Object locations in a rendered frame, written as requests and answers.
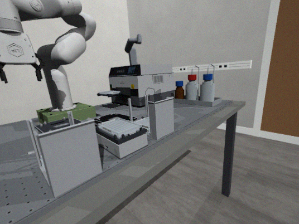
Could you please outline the brown glass bottle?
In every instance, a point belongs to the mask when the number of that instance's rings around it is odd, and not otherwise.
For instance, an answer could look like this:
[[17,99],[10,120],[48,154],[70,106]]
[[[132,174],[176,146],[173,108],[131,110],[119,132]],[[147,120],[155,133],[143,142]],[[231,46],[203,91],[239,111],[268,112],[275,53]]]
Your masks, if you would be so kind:
[[184,89],[175,90],[175,99],[184,99]]

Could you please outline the blue bottle cap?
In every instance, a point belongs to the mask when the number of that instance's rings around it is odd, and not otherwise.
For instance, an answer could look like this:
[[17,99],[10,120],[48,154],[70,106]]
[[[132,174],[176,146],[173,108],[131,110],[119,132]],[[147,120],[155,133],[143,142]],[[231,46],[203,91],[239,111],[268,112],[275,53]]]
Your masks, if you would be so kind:
[[213,75],[212,74],[203,74],[203,79],[212,79]]
[[176,81],[176,85],[179,86],[179,85],[183,85],[183,81]]

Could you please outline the white plastic bottle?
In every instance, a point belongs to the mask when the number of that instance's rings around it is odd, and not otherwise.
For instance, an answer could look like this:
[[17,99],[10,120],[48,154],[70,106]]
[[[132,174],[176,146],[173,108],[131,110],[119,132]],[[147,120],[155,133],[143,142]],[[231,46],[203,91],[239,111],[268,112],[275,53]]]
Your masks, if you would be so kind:
[[199,100],[199,84],[186,84],[185,100]]

